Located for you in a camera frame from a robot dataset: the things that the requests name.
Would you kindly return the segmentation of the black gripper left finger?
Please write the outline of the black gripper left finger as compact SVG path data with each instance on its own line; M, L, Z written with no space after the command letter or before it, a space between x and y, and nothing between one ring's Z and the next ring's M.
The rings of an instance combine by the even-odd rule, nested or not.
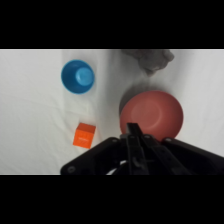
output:
M129 173L131 175L147 175L148 167L141 145L142 132L137 123L128 123L126 130Z

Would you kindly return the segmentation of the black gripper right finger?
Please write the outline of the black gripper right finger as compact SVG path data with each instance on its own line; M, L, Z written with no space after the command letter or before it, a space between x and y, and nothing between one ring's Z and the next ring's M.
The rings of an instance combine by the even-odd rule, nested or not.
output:
M177 158L152 135L142 136L146 149L145 156L150 164L154 165L159 174L181 175L183 167Z

